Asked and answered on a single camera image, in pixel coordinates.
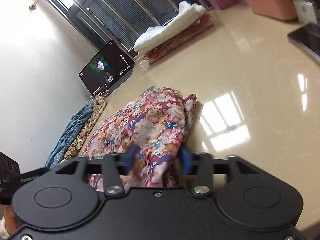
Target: laptop screen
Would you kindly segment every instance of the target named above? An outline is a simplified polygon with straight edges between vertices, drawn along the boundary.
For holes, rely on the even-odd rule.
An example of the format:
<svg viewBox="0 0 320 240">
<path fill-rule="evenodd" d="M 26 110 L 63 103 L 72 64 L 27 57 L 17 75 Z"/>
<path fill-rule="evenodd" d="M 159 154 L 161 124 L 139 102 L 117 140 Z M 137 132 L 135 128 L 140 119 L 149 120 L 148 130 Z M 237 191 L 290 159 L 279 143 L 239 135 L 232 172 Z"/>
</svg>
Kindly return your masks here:
<svg viewBox="0 0 320 240">
<path fill-rule="evenodd" d="M 114 41 L 109 41 L 79 73 L 89 92 L 96 96 L 109 90 L 134 66 L 134 61 Z"/>
</svg>

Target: white wall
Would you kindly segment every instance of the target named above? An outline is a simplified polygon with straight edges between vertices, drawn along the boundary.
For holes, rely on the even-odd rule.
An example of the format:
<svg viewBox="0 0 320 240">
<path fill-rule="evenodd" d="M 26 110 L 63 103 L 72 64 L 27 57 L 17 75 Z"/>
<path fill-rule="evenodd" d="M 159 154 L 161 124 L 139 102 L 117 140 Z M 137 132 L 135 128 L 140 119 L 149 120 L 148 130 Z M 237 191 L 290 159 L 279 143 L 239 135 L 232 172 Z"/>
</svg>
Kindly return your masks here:
<svg viewBox="0 0 320 240">
<path fill-rule="evenodd" d="M 44 166 L 90 94 L 78 73 L 96 54 L 45 0 L 0 0 L 0 151 L 21 172 Z"/>
</svg>

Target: black robotic gripper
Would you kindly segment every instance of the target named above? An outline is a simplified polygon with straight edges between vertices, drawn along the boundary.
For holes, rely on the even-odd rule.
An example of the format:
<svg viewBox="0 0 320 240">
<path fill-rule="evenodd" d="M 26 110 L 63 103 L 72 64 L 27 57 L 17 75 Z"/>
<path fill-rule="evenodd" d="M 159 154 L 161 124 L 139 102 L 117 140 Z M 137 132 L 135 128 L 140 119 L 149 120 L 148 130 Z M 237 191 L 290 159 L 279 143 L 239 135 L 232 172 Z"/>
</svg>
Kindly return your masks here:
<svg viewBox="0 0 320 240">
<path fill-rule="evenodd" d="M 213 159 L 179 150 L 185 173 L 196 175 L 186 188 L 131 188 L 119 175 L 132 168 L 135 146 L 100 160 L 77 157 L 28 182 L 12 196 L 23 226 L 21 240 L 304 240 L 294 228 L 302 212 L 299 192 L 244 159 Z M 86 182 L 103 175 L 104 192 Z M 227 184 L 213 192 L 212 175 Z"/>
</svg>

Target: black tablet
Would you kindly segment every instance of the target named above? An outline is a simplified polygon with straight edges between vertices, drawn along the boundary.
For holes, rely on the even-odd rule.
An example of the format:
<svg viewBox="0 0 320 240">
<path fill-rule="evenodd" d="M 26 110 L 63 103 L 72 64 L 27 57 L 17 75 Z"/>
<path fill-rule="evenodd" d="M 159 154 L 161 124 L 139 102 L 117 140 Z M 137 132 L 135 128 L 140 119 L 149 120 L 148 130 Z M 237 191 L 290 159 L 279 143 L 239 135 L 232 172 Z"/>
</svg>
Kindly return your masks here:
<svg viewBox="0 0 320 240">
<path fill-rule="evenodd" d="M 320 27 L 309 23 L 287 34 L 289 40 L 320 63 Z"/>
<path fill-rule="evenodd" d="M 111 93 L 128 79 L 134 61 L 114 41 L 109 41 L 79 73 L 89 92 L 96 96 L 109 90 Z"/>
</svg>

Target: folded blanket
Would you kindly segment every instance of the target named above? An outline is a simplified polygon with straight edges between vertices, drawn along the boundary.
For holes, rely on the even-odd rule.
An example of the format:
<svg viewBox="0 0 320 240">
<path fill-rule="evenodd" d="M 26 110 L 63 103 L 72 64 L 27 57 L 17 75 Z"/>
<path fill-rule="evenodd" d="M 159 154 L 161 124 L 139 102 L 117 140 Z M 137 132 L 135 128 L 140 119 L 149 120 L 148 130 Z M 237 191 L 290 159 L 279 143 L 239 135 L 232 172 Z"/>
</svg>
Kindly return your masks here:
<svg viewBox="0 0 320 240">
<path fill-rule="evenodd" d="M 186 28 L 182 32 L 178 33 L 171 39 L 168 39 L 164 43 L 155 47 L 151 51 L 147 52 L 143 59 L 148 60 L 149 64 L 152 64 L 156 60 L 160 59 L 174 48 L 185 44 L 192 37 L 198 35 L 201 32 L 209 29 L 213 26 L 210 13 L 204 13 L 198 20 L 196 20 L 190 27 Z"/>
<path fill-rule="evenodd" d="M 191 5 L 186 1 L 180 2 L 178 15 L 166 26 L 149 27 L 146 32 L 141 34 L 136 40 L 134 50 L 139 51 L 139 56 L 143 56 L 148 51 L 188 28 L 199 19 L 205 11 L 203 6 L 196 3 Z"/>
<path fill-rule="evenodd" d="M 63 159 L 65 150 L 70 146 L 72 141 L 76 138 L 79 131 L 81 130 L 84 123 L 91 116 L 93 110 L 93 104 L 87 103 L 82 107 L 78 113 L 76 113 L 72 118 L 69 124 L 67 125 L 66 130 L 61 135 L 56 147 L 51 152 L 49 158 L 47 159 L 45 166 L 50 169 L 54 169 L 59 165 Z"/>
<path fill-rule="evenodd" d="M 123 153 L 130 144 L 138 145 L 136 162 L 130 176 L 122 176 L 129 187 L 172 185 L 172 176 L 163 174 L 172 164 L 180 144 L 192 125 L 196 95 L 183 99 L 174 89 L 150 87 L 136 100 L 103 121 L 84 150 L 89 159 L 105 154 Z M 101 175 L 93 175 L 90 185 L 102 191 Z"/>
<path fill-rule="evenodd" d="M 89 119 L 83 125 L 77 137 L 72 141 L 69 148 L 65 151 L 63 159 L 78 155 L 86 138 L 90 134 L 92 128 L 94 127 L 95 123 L 97 122 L 103 110 L 105 109 L 107 105 L 107 100 L 105 97 L 96 96 L 94 99 L 90 101 L 90 103 L 93 104 L 93 112 Z"/>
</svg>

